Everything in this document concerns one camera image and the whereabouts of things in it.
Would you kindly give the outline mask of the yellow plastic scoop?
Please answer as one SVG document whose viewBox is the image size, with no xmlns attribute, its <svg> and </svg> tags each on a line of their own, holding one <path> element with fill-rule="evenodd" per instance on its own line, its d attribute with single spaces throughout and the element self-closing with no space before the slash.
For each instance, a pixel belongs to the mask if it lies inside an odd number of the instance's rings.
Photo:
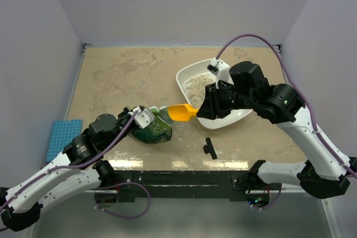
<svg viewBox="0 0 357 238">
<path fill-rule="evenodd" d="M 167 108 L 169 117 L 173 121 L 187 122 L 192 117 L 196 117 L 199 110 L 194 108 L 191 104 L 172 105 Z"/>
</svg>

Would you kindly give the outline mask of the green litter bag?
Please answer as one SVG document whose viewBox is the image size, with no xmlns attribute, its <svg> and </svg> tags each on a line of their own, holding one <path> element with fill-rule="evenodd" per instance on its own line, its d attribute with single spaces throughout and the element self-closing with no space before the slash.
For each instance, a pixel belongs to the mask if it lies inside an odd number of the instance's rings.
<svg viewBox="0 0 357 238">
<path fill-rule="evenodd" d="M 172 128 L 177 122 L 170 118 L 167 108 L 167 106 L 160 108 L 152 106 L 146 108 L 153 114 L 154 120 L 144 129 L 132 129 L 129 135 L 145 144 L 157 144 L 170 141 L 172 138 Z"/>
</svg>

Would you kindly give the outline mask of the black bag clip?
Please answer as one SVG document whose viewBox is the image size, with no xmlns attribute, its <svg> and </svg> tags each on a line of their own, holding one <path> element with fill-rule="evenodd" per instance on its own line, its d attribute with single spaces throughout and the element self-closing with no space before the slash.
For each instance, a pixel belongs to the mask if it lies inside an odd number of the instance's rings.
<svg viewBox="0 0 357 238">
<path fill-rule="evenodd" d="M 203 150 L 205 154 L 210 154 L 213 160 L 218 158 L 212 141 L 209 137 L 205 138 L 205 145 L 203 146 Z"/>
</svg>

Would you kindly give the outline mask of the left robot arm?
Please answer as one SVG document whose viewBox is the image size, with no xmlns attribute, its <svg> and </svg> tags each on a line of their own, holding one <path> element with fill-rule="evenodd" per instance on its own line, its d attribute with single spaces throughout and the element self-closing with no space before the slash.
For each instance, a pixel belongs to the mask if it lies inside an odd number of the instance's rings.
<svg viewBox="0 0 357 238">
<path fill-rule="evenodd" d="M 112 165 L 104 155 L 131 130 L 142 127 L 141 106 L 118 115 L 98 116 L 45 167 L 24 182 L 1 188 L 1 221 L 5 229 L 22 231 L 57 203 L 97 188 L 115 184 Z"/>
</svg>

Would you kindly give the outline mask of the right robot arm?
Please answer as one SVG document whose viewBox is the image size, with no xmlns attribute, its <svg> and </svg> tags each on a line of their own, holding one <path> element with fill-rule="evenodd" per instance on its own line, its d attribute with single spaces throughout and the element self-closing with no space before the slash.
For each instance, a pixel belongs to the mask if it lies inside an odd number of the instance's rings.
<svg viewBox="0 0 357 238">
<path fill-rule="evenodd" d="M 238 178 L 241 188 L 259 190 L 272 183 L 290 184 L 318 199 L 346 193 L 348 176 L 356 172 L 356 158 L 346 156 L 313 126 L 312 113 L 296 89 L 287 84 L 270 85 L 260 66 L 250 61 L 230 67 L 212 59 L 207 69 L 216 76 L 216 82 L 205 86 L 198 118 L 223 119 L 235 110 L 253 110 L 283 130 L 307 158 L 300 163 L 258 160 Z"/>
</svg>

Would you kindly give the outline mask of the cat litter pile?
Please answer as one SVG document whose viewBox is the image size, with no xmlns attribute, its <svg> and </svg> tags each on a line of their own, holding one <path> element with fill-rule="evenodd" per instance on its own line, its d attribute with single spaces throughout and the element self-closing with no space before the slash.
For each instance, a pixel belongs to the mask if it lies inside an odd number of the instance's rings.
<svg viewBox="0 0 357 238">
<path fill-rule="evenodd" d="M 188 102 L 194 107 L 199 108 L 205 99 L 205 86 L 215 83 L 216 77 L 211 73 L 205 73 L 187 80 L 184 84 L 184 93 Z"/>
</svg>

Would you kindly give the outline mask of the white litter box tray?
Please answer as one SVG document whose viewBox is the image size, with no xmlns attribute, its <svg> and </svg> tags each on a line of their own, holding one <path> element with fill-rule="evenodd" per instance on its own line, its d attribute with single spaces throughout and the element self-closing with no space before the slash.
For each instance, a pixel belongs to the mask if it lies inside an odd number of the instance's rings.
<svg viewBox="0 0 357 238">
<path fill-rule="evenodd" d="M 232 84 L 230 66 L 221 59 L 207 59 L 184 67 L 176 74 L 176 82 L 188 104 L 202 108 L 204 117 L 199 123 L 208 130 L 216 130 L 234 124 L 251 109 L 229 110 L 219 103 L 217 93 L 223 88 L 220 82 Z"/>
</svg>

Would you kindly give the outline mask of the blue perforated block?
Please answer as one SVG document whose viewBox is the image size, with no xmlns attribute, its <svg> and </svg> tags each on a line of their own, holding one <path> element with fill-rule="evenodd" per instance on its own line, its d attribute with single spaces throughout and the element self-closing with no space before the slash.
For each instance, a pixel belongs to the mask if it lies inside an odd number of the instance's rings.
<svg viewBox="0 0 357 238">
<path fill-rule="evenodd" d="M 76 136 L 80 135 L 83 121 L 57 120 L 53 122 L 46 162 L 51 162 Z"/>
</svg>

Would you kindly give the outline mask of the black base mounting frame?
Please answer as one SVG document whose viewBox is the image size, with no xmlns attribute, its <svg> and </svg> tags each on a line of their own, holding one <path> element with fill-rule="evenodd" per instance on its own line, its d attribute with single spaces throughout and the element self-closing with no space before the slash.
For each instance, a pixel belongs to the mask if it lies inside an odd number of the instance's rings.
<svg viewBox="0 0 357 238">
<path fill-rule="evenodd" d="M 99 186 L 101 190 L 119 191 L 119 202 L 133 202 L 147 197 L 138 186 L 141 184 L 151 198 L 226 199 L 245 202 L 263 197 L 281 188 L 279 183 L 269 186 L 248 178 L 248 171 L 115 171 L 115 177 Z"/>
</svg>

